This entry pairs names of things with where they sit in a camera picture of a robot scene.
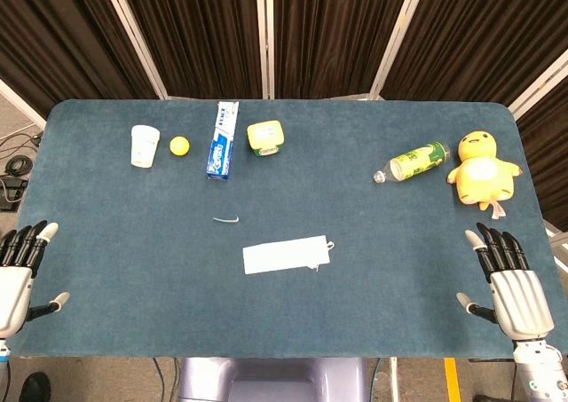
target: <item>yellow stripe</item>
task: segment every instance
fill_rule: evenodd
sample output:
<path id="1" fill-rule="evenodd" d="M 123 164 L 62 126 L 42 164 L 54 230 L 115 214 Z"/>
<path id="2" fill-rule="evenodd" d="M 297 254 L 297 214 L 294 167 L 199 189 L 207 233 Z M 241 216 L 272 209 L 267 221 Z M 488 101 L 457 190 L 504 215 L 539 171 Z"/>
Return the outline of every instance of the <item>yellow stripe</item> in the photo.
<path id="1" fill-rule="evenodd" d="M 447 396 L 450 402 L 462 402 L 460 398 L 460 384 L 458 383 L 458 370 L 454 358 L 444 358 L 446 369 Z"/>

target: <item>white paper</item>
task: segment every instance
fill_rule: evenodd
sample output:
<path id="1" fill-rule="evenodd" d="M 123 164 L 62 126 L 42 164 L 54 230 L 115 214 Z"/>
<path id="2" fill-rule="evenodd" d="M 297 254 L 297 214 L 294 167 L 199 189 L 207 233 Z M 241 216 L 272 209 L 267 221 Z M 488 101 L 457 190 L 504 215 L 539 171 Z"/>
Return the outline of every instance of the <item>white paper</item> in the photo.
<path id="1" fill-rule="evenodd" d="M 296 267 L 317 269 L 320 264 L 329 263 L 329 250 L 332 247 L 332 242 L 328 246 L 326 235 L 246 247 L 242 249 L 245 273 L 249 275 Z"/>

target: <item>blue tablecloth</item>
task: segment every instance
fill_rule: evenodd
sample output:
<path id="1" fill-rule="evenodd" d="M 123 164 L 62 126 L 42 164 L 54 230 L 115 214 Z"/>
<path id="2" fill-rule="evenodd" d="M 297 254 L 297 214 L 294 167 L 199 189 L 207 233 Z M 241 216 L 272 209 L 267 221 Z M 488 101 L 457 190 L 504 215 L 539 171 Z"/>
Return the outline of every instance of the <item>blue tablecloth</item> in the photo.
<path id="1" fill-rule="evenodd" d="M 58 314 L 27 324 L 18 355 L 510 357 L 499 328 L 467 315 L 464 291 L 491 298 L 464 238 L 477 221 L 520 239 L 568 349 L 564 293 L 517 127 L 487 103 L 244 100 L 232 174 L 205 177 L 216 101 L 70 100 L 48 121 L 20 225 L 57 221 L 34 302 L 67 290 Z M 278 119 L 280 153 L 256 158 L 246 128 Z M 151 169 L 130 165 L 130 129 L 158 128 Z M 448 172 L 460 139 L 490 131 L 498 157 L 525 173 L 507 217 L 462 205 Z M 192 150 L 174 157 L 169 142 Z M 392 156 L 433 140 L 442 166 L 403 183 L 374 183 Z M 212 217 L 233 217 L 236 225 Z M 318 272 L 245 275 L 242 248 L 325 234 Z"/>

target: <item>toothpaste box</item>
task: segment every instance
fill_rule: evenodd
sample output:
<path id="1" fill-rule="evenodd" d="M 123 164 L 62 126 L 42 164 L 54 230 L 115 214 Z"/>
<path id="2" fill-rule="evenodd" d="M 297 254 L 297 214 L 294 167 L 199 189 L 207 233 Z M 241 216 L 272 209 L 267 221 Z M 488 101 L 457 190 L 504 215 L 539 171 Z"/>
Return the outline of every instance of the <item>toothpaste box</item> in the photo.
<path id="1" fill-rule="evenodd" d="M 207 177 L 226 180 L 233 158 L 234 127 L 237 123 L 239 102 L 219 102 L 215 133 L 209 149 Z"/>

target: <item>yellow plush toy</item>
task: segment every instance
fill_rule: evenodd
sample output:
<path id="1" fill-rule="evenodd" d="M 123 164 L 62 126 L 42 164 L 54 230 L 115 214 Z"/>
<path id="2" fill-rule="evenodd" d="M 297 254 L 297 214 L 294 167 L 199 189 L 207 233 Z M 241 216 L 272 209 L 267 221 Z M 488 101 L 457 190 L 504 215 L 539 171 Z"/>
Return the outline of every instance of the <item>yellow plush toy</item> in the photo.
<path id="1" fill-rule="evenodd" d="M 479 202 L 485 211 L 493 205 L 493 218 L 505 216 L 498 201 L 513 196 L 513 177 L 523 174 L 521 168 L 511 162 L 498 160 L 497 144 L 487 131 L 473 131 L 458 146 L 461 165 L 447 176 L 447 183 L 456 183 L 458 196 L 464 204 Z"/>

